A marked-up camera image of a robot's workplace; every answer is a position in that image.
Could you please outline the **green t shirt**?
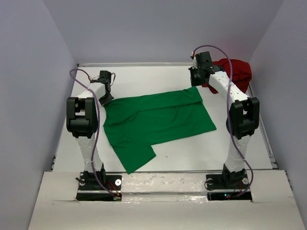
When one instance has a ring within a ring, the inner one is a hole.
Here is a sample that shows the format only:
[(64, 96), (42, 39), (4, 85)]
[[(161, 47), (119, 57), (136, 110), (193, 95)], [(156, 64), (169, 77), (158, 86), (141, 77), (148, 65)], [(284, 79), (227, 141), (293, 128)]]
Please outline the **green t shirt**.
[(128, 174), (156, 156), (153, 145), (217, 129), (196, 87), (115, 99), (104, 109), (106, 137)]

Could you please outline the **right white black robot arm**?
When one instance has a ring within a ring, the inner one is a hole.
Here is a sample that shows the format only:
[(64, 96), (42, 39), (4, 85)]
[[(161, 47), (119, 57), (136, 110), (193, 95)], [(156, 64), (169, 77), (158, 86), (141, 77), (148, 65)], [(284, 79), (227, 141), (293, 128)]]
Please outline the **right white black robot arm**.
[(230, 135), (227, 159), (220, 174), (206, 176), (205, 185), (209, 191), (249, 188), (245, 168), (249, 166), (246, 151), (249, 140), (259, 127), (260, 102), (249, 97), (233, 83), (233, 65), (228, 58), (230, 72), (212, 62), (209, 52), (192, 53), (192, 67), (189, 68), (192, 86), (208, 84), (226, 102), (226, 129)]

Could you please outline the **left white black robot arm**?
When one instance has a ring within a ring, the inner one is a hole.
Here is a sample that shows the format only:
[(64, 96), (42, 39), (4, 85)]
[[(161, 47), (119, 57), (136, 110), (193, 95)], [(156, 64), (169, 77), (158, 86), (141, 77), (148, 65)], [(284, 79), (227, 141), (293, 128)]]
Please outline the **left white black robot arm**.
[(82, 185), (112, 193), (105, 187), (106, 171), (98, 154), (97, 143), (101, 127), (100, 106), (114, 99), (111, 86), (116, 75), (101, 70), (98, 77), (91, 78), (83, 69), (72, 69), (70, 76), (84, 89), (81, 94), (69, 97), (66, 102), (67, 131), (77, 141), (83, 157), (83, 175), (77, 180)]

